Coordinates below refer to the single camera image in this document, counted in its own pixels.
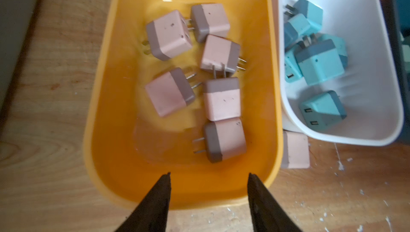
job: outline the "white paint speck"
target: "white paint speck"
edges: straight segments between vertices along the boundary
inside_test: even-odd
[[[344,170],[344,166],[343,166],[343,164],[341,163],[341,161],[339,160],[338,162],[339,162],[339,170]]]
[[[390,232],[393,232],[393,230],[392,230],[392,224],[390,223],[390,219],[389,219],[389,217],[387,217],[387,216],[386,216],[386,221],[387,221],[387,224],[389,224]]]
[[[337,158],[339,159],[339,160],[338,160],[338,162],[339,162],[339,170],[344,170],[344,166],[343,166],[343,164],[341,163],[341,160],[340,160],[339,150],[337,150],[337,145],[336,145],[336,143],[334,143],[334,144],[335,144],[335,148],[336,148]]]

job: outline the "power adapter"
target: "power adapter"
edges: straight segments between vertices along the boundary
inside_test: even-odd
[[[312,86],[344,74],[336,46],[331,39],[317,41],[312,35],[312,44],[304,37],[304,47],[295,54],[307,85]]]
[[[194,153],[206,152],[211,163],[218,163],[246,153],[246,140],[241,119],[232,118],[210,122],[205,124],[203,131],[204,137],[194,141],[205,140],[206,150],[194,151]]]
[[[233,41],[209,34],[205,43],[204,52],[201,59],[201,69],[213,72],[214,70],[226,72],[232,76],[237,69],[246,69],[238,66],[238,62],[245,60],[239,58],[241,46]]]
[[[238,78],[214,78],[203,86],[206,117],[213,122],[240,117],[241,91]]]
[[[228,36],[230,24],[222,4],[198,4],[191,8],[191,24],[197,42],[202,43],[208,34]]]
[[[193,89],[201,83],[191,87],[188,82],[195,75],[186,77],[181,68],[175,68],[145,86],[145,90],[160,117],[176,112],[195,100]]]
[[[346,42],[343,38],[337,37],[331,34],[322,34],[317,39],[318,41],[325,41],[331,39],[336,46],[337,52],[339,53],[339,57],[341,63],[343,64],[343,68],[347,68],[347,50],[346,50]]]
[[[303,14],[291,17],[283,26],[284,47],[289,47],[301,36],[306,35],[309,29],[310,23]]]
[[[146,25],[151,50],[145,51],[162,61],[169,60],[192,48],[187,22],[182,14],[174,10]]]
[[[284,72],[285,72],[285,81],[294,82],[298,81],[303,77],[302,72],[300,71],[299,65],[295,58],[295,53],[302,50],[299,44],[295,44],[290,50],[286,51],[284,54]]]
[[[306,125],[314,131],[324,131],[347,117],[335,91],[316,95],[299,105]]]
[[[288,15],[303,14],[310,24],[306,35],[315,34],[322,29],[323,9],[308,0],[298,0],[293,6],[286,5]]]

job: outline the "gray surface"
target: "gray surface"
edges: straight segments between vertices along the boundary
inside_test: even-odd
[[[228,63],[226,65],[226,71],[228,72],[228,76],[232,76],[236,72],[240,51],[241,45],[231,42]]]
[[[318,42],[314,45],[310,45],[309,47],[299,51],[298,53],[295,54],[295,58],[298,61],[298,63],[300,63],[314,55],[318,55],[322,52],[332,50],[335,48],[336,46],[331,39],[324,40],[323,42]]]
[[[213,93],[239,89],[239,80],[236,77],[220,78],[204,82],[203,92]]]
[[[204,136],[206,141],[206,153],[211,163],[222,161],[221,147],[219,145],[217,125],[210,122],[204,125]]]
[[[181,68],[175,68],[170,71],[172,78],[180,90],[182,97],[187,105],[191,104],[195,100],[195,93],[191,89],[188,80],[186,79]]]
[[[159,60],[166,61],[170,59],[167,55],[162,53],[160,43],[158,41],[157,32],[155,30],[154,21],[146,25],[148,41],[150,43],[151,53]]]
[[[195,39],[197,42],[203,43],[209,34],[209,24],[201,4],[192,6],[191,19],[191,24],[195,28],[193,31]]]
[[[0,106],[13,77],[37,0],[0,0]]]

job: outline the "plug prong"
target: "plug prong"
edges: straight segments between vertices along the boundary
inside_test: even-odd
[[[214,79],[217,78],[217,71],[215,70],[215,65],[212,65],[212,71],[214,72]]]
[[[198,141],[203,141],[203,140],[205,140],[205,137],[194,139],[192,140],[192,142],[198,142]]]
[[[311,34],[310,39],[312,40],[312,43],[317,43],[317,37],[316,34]]]
[[[290,18],[295,16],[295,14],[290,13],[289,11],[285,11],[283,14],[285,14],[286,16],[288,16]]]
[[[197,150],[197,151],[194,151],[193,153],[194,154],[199,154],[199,153],[203,153],[203,152],[206,152],[206,150],[205,149]]]
[[[195,75],[197,75],[197,73],[193,73],[192,75],[186,77],[187,80],[191,79],[192,77],[194,77]]]
[[[223,70],[223,77],[226,78],[226,67],[225,67],[225,64],[222,64],[222,70]]]
[[[289,9],[290,11],[295,11],[296,10],[296,8],[294,6],[290,6],[289,4],[286,4],[285,8]]]
[[[200,86],[202,84],[202,82],[195,84],[194,86],[191,87],[191,89],[195,89],[196,87]]]

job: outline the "metal prong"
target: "metal prong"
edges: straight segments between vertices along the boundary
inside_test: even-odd
[[[222,64],[222,71],[223,71],[223,77],[226,78],[226,67],[225,67],[225,64]]]
[[[294,6],[290,6],[289,4],[286,4],[285,8],[289,9],[290,11],[295,11],[296,10],[296,8]]]
[[[285,14],[286,16],[289,16],[290,18],[295,16],[295,14],[290,13],[289,11],[285,11],[283,14]]]
[[[192,75],[186,77],[186,79],[189,80],[189,79],[191,79],[192,77],[194,77],[195,75],[196,75],[196,73],[194,73],[194,74],[192,74]]]
[[[217,71],[215,70],[215,65],[212,65],[212,71],[214,72],[214,79],[217,78]]]
[[[310,39],[312,40],[312,43],[316,43],[317,42],[316,34],[311,34]]]
[[[197,151],[194,151],[193,153],[194,153],[194,154],[199,154],[199,153],[203,153],[203,152],[206,152],[206,150],[205,150],[205,149],[203,149],[203,150],[197,150]]]
[[[303,44],[305,45],[305,48],[307,48],[308,46],[310,46],[310,39],[309,39],[309,37],[304,36],[304,37],[302,38],[302,40],[303,40]]]
[[[191,87],[191,89],[195,89],[196,87],[200,86],[202,84],[202,82],[195,84],[194,86]]]
[[[194,139],[194,140],[192,140],[192,142],[197,142],[197,141],[202,141],[202,140],[205,140],[205,137]]]

